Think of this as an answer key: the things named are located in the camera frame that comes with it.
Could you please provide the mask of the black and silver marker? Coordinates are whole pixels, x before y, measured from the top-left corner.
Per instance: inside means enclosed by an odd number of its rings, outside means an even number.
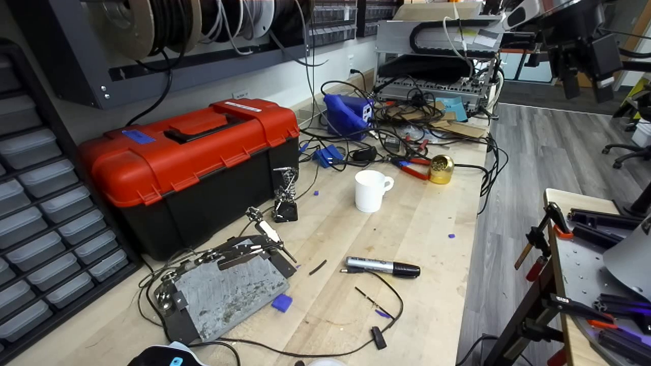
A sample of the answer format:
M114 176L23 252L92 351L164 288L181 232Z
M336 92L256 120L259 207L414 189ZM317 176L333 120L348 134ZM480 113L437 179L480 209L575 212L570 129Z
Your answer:
M421 275L421 269L416 264L361 258L361 256L346 256L344 269L348 272L384 272L396 279L417 279Z

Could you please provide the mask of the white mug cup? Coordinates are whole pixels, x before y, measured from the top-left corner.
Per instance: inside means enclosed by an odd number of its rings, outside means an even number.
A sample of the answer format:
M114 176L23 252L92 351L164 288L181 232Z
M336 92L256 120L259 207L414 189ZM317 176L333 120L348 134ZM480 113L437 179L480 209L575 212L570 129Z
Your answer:
M394 179L381 172L361 172L355 176L355 202L363 213L375 213L382 205L382 197L392 189Z

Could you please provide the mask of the helping hands clip stand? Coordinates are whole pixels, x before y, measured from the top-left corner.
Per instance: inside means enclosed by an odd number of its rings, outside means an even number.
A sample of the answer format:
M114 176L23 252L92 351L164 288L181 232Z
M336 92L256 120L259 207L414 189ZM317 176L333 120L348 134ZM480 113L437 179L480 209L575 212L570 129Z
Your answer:
M295 202L297 169L277 168L275 178L277 178L277 187L275 187L272 220L295 223L297 220L297 202Z

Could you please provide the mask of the blue hot air gun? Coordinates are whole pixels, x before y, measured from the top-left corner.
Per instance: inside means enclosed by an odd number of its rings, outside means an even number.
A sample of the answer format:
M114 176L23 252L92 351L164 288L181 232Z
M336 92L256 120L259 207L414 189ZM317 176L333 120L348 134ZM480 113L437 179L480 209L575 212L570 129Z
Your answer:
M372 116L372 103L367 98L352 98L343 94L326 94L328 129L344 138L361 140L368 131Z

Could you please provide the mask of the small blue plastic block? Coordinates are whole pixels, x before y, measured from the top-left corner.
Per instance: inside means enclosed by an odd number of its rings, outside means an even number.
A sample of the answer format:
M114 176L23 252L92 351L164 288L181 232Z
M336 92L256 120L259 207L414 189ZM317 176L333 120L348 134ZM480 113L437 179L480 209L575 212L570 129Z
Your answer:
M294 305L294 300L286 294L277 296L271 304L272 309L281 311L281 313L287 313L290 307Z

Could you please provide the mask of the red and black toolbox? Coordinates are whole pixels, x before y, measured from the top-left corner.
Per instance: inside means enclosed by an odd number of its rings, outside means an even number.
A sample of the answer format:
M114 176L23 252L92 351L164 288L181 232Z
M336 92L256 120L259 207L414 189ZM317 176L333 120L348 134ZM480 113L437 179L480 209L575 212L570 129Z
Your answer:
M160 123L103 132L79 147L126 240L154 261L196 249L275 197L297 168L294 111L225 101Z

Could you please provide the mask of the grey parts drawer cabinet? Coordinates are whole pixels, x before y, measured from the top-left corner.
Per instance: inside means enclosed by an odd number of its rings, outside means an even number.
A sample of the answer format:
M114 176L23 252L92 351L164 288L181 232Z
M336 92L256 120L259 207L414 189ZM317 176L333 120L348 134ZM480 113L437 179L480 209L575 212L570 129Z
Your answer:
M23 50L0 42L0 362L139 269Z

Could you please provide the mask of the small wooden side table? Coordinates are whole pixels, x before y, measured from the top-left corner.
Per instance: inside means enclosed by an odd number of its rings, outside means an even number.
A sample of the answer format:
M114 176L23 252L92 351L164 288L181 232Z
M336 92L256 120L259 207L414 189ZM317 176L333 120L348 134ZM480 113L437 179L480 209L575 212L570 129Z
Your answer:
M650 302L618 284L604 254L644 220L618 217L607 200L547 189L558 205L534 226L542 256L526 300L492 344L484 366L512 366L531 342L559 342L552 366L651 366Z

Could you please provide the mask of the red handled pliers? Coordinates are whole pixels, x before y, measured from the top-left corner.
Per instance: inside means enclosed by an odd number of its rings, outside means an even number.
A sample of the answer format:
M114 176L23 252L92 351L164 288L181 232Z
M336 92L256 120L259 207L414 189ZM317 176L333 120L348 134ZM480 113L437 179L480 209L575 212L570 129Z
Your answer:
M392 165L401 169L404 173L420 179L420 181L429 181L432 179L432 164L428 159L401 159L394 158Z

